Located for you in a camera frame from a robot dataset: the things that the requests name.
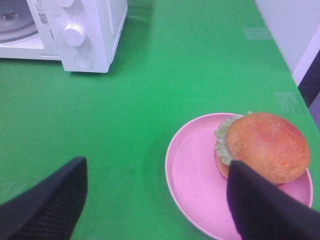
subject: pink plate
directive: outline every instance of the pink plate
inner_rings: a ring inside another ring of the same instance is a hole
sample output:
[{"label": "pink plate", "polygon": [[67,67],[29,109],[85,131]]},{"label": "pink plate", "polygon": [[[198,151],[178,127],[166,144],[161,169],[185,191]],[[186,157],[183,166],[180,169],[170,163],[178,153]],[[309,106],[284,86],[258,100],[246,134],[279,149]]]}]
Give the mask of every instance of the pink plate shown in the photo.
[{"label": "pink plate", "polygon": [[[171,195],[186,218],[217,240],[241,240],[227,203],[227,180],[214,159],[214,130],[233,113],[212,113],[185,124],[166,152],[165,175]],[[308,170],[279,187],[311,207],[313,185]]]}]

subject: white microwave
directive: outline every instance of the white microwave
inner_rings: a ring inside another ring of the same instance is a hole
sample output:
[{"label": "white microwave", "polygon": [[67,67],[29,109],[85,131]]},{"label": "white microwave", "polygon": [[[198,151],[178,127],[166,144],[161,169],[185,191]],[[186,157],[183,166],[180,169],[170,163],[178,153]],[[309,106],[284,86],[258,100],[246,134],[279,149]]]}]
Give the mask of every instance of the white microwave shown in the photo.
[{"label": "white microwave", "polygon": [[0,0],[0,58],[107,73],[127,11],[127,0]]}]

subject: microwave knob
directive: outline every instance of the microwave knob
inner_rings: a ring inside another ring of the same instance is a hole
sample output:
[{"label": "microwave knob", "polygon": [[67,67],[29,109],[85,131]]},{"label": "microwave knob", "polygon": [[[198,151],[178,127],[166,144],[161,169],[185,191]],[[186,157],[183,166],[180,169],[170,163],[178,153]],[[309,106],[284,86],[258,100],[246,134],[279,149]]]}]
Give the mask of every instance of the microwave knob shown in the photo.
[{"label": "microwave knob", "polygon": [[57,5],[63,8],[71,7],[75,0],[53,0]]},{"label": "microwave knob", "polygon": [[70,23],[63,30],[63,38],[65,42],[74,47],[82,45],[86,36],[85,29],[79,24]]}]

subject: bottom bun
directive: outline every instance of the bottom bun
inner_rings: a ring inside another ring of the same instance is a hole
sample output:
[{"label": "bottom bun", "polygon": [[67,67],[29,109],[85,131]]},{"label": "bottom bun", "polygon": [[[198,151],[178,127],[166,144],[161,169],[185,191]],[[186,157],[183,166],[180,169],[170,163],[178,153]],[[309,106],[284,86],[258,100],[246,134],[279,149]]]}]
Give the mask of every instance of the bottom bun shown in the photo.
[{"label": "bottom bun", "polygon": [[222,176],[224,176],[225,178],[228,178],[229,175],[229,166],[225,165],[220,157],[218,156],[218,153],[216,151],[216,146],[214,146],[214,158],[215,158],[215,162],[216,162],[216,166],[219,170],[219,172],[222,174]]}]

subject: green table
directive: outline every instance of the green table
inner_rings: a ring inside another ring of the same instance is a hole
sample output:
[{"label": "green table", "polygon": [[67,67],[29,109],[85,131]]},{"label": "green table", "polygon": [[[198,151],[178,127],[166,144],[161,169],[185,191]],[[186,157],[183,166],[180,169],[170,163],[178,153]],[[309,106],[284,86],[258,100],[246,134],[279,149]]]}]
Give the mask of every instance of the green table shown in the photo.
[{"label": "green table", "polygon": [[89,190],[72,239],[210,239],[170,195],[170,140],[205,114],[266,111],[305,135],[320,211],[320,135],[265,33],[252,0],[129,0],[107,74],[0,59],[0,202],[85,156]]}]

